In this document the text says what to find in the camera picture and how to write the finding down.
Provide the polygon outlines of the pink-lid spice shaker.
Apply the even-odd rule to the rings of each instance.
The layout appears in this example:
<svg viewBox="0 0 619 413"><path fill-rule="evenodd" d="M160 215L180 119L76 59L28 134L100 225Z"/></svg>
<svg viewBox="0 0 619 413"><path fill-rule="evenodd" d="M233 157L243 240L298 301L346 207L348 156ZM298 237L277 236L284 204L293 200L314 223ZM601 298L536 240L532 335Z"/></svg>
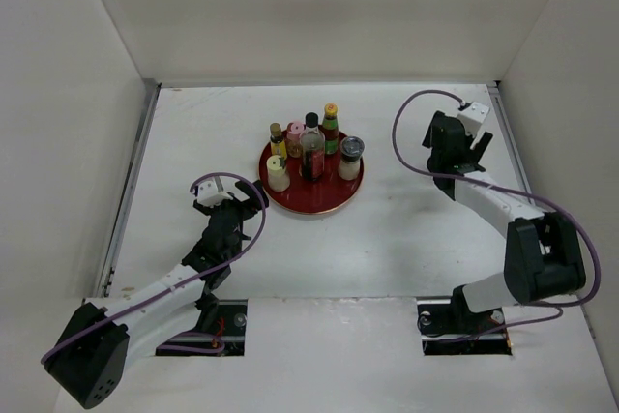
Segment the pink-lid spice shaker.
<svg viewBox="0 0 619 413"><path fill-rule="evenodd" d="M301 135L305 130L305 125L299 121L290 122L286 129L286 151L289 157L298 159L302 155Z"/></svg>

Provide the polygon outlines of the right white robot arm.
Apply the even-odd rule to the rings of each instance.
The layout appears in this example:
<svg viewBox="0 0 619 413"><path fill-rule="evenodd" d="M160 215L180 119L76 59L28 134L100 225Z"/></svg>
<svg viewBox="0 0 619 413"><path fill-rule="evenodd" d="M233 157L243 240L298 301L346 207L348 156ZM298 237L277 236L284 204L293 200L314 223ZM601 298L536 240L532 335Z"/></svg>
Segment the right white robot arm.
<svg viewBox="0 0 619 413"><path fill-rule="evenodd" d="M586 275L575 226L557 212L543 211L512 194L493 190L479 165L492 139L478 144L461 118L434 113L423 146L436 187L473 210L506 240L503 271L454 289L448 316L467 332L505 306L537 304L581 289Z"/></svg>

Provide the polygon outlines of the grey-lid pepper grinder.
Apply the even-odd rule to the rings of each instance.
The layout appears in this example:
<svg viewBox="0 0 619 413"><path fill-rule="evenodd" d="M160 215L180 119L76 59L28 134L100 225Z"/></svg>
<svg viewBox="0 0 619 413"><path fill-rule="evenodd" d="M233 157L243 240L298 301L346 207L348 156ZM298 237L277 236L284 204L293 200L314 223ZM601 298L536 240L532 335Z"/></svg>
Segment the grey-lid pepper grinder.
<svg viewBox="0 0 619 413"><path fill-rule="evenodd" d="M348 136L341 142L339 151L339 177L345 181L356 179L361 170L361 158L365 151L364 141L358 136Z"/></svg>

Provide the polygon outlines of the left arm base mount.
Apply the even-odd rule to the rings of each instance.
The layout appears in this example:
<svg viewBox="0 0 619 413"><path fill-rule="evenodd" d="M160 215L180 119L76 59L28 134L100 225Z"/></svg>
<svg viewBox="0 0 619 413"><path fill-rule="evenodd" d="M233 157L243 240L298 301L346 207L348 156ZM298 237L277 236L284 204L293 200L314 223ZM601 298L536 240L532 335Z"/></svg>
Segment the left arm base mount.
<svg viewBox="0 0 619 413"><path fill-rule="evenodd" d="M208 304L196 326L164 342L159 357L241 357L245 355L249 302L219 300Z"/></svg>

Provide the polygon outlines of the dark soy sauce bottle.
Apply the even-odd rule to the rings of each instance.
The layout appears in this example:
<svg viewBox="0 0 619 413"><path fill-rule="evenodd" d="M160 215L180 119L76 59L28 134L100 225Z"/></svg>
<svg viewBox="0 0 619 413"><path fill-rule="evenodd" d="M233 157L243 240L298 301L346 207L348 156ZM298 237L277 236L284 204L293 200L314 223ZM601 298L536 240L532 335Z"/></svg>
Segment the dark soy sauce bottle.
<svg viewBox="0 0 619 413"><path fill-rule="evenodd" d="M308 181L316 181L324 172L325 138L319 129L318 115L310 112L305 117L305 129L300 137L302 146L301 174Z"/></svg>

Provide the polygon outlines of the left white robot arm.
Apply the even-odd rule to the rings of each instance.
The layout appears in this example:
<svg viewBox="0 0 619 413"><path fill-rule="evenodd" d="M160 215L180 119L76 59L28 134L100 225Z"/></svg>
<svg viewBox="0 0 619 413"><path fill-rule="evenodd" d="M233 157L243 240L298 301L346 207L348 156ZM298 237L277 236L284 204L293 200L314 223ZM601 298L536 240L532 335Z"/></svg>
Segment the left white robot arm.
<svg viewBox="0 0 619 413"><path fill-rule="evenodd" d="M231 265L256 242L244 232L269 200L260 181L235 176L240 199L221 185L223 173L198 178L190 187L193 207L207 226L189 253L161 278L102 307L92 302L75 310L54 347L43 355L44 370L84 409L100 405L135 361L170 340L193 331L207 334L217 323L214 291Z"/></svg>

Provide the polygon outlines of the yellow-lid spice shaker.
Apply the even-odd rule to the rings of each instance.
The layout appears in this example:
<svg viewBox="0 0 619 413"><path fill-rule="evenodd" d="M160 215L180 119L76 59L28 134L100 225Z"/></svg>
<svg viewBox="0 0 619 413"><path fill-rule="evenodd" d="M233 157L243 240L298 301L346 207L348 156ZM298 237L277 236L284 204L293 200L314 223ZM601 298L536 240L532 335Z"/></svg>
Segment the yellow-lid spice shaker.
<svg viewBox="0 0 619 413"><path fill-rule="evenodd" d="M284 192L290 186L290 177L286 167L286 159L272 155L266 161L267 182L274 192Z"/></svg>

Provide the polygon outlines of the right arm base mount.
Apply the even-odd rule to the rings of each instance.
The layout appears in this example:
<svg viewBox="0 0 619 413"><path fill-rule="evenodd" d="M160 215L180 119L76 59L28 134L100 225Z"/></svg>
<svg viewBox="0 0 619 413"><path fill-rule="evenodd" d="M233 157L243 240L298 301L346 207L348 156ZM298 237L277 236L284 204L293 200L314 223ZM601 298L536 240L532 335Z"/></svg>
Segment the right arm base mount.
<svg viewBox="0 0 619 413"><path fill-rule="evenodd" d="M417 328L426 356L512 355L501 309L456 316L451 299L417 301Z"/></svg>

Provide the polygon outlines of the small yellow-label oil bottle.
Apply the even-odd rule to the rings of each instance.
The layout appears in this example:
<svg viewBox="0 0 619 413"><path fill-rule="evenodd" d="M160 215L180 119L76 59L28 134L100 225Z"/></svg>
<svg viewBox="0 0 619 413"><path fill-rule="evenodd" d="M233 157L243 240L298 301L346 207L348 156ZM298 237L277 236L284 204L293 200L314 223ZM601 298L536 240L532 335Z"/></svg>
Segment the small yellow-label oil bottle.
<svg viewBox="0 0 619 413"><path fill-rule="evenodd" d="M270 148L273 156L281 157L284 160L287 159L285 137L279 123L272 123L270 125Z"/></svg>

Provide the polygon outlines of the green-label sauce bottle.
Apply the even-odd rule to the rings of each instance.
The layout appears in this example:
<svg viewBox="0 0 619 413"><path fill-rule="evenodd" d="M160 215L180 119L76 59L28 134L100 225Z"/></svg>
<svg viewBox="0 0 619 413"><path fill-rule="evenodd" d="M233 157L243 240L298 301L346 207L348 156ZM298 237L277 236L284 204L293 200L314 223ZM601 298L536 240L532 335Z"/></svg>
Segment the green-label sauce bottle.
<svg viewBox="0 0 619 413"><path fill-rule="evenodd" d="M338 107L334 103L328 103L324 107L322 132L325 137L325 155L334 155L339 146L339 121Z"/></svg>

